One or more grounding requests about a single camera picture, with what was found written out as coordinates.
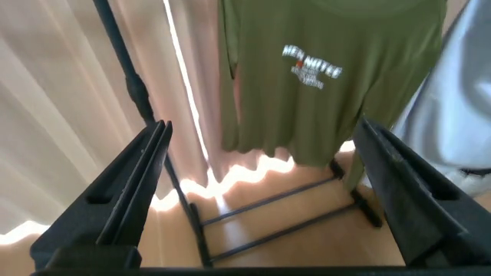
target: black metal clothes rack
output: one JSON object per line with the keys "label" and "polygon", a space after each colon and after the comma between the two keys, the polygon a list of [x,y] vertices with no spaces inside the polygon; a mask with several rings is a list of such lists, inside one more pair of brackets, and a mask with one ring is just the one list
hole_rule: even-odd
{"label": "black metal clothes rack", "polygon": [[[133,63],[131,61],[130,55],[127,51],[127,48],[124,44],[124,40],[121,36],[120,30],[117,26],[116,20],[114,18],[113,12],[110,9],[109,3],[107,0],[94,0],[94,4],[96,6],[97,12],[101,18],[101,21],[103,22],[104,28],[107,32],[107,35],[109,36],[110,42],[114,47],[114,50],[116,51],[117,58],[121,64],[121,67],[123,68],[125,77],[126,77],[126,82],[127,82],[127,89],[128,93],[130,94],[131,99],[137,106],[138,111],[140,112],[140,115],[144,119],[145,123],[147,126],[151,126],[155,124],[155,119],[153,117],[153,111],[152,107],[150,106],[150,102],[148,100],[148,91],[145,87],[145,83],[141,80],[140,76],[138,73],[135,71],[135,68],[133,66]],[[207,225],[211,225],[212,223],[220,222],[224,219],[230,218],[234,215],[241,214],[243,212],[247,212],[253,209],[256,209],[258,207],[261,207],[263,205],[269,204],[271,202],[278,201],[280,199],[284,199],[288,196],[293,196],[295,194],[298,194],[300,192],[304,192],[309,189],[313,189],[315,187],[318,187],[320,185],[324,185],[326,183],[332,182],[335,179],[342,179],[344,176],[344,171],[343,169],[339,166],[339,164],[336,162],[335,159],[333,159],[329,163],[329,167],[334,173],[334,176],[329,178],[329,179],[324,179],[320,182],[313,182],[309,183],[303,186],[300,186],[298,188],[289,190],[287,192],[282,192],[278,195],[274,195],[271,197],[268,197],[266,199],[260,200],[258,202],[254,202],[252,204],[243,206],[242,208],[239,208],[237,210],[233,210],[231,212],[228,212],[223,215],[219,215],[218,217],[207,219],[205,221],[202,221],[198,206],[194,203],[189,203],[186,195],[184,195],[183,190],[180,187],[179,180],[177,178],[176,171],[173,168],[172,161],[170,160],[169,157],[165,158],[164,161],[164,166],[166,168],[166,171],[168,172],[173,188],[177,191],[177,195],[179,196],[180,204],[184,209],[184,212],[186,213],[186,216],[189,220],[189,223],[191,224],[191,227],[193,229],[194,235],[196,236],[196,242],[198,245],[198,250],[199,250],[199,255],[201,257],[201,262],[203,264],[203,267],[205,268],[211,268],[213,266],[213,262],[223,260],[224,258],[228,258],[232,255],[238,254],[242,251],[245,251],[247,249],[250,249],[252,247],[262,245],[266,242],[270,242],[273,239],[280,238],[284,235],[290,234],[292,232],[298,231],[302,228],[305,228],[307,226],[313,225],[317,222],[323,221],[325,219],[332,218],[336,215],[343,214],[347,211],[353,210],[353,209],[360,209],[367,220],[374,226],[374,227],[381,227],[382,226],[382,221],[378,217],[378,215],[374,212],[374,210],[367,204],[367,201],[362,197],[362,195],[357,191],[353,190],[350,192],[351,198],[353,199],[353,203],[350,205],[346,205],[344,207],[341,207],[339,209],[336,209],[334,211],[326,212],[325,214],[322,214],[320,216],[317,216],[315,218],[310,218],[309,220],[306,220],[304,222],[301,222],[297,225],[293,225],[289,228],[283,229],[281,231],[275,232],[273,234],[267,235],[263,238],[260,238],[259,240],[252,241],[250,243],[247,243],[245,245],[241,245],[237,248],[231,249],[229,251],[223,252],[219,255],[216,256],[211,256],[209,253],[209,247],[206,242],[206,237],[205,237],[205,232],[204,232],[204,227]]]}

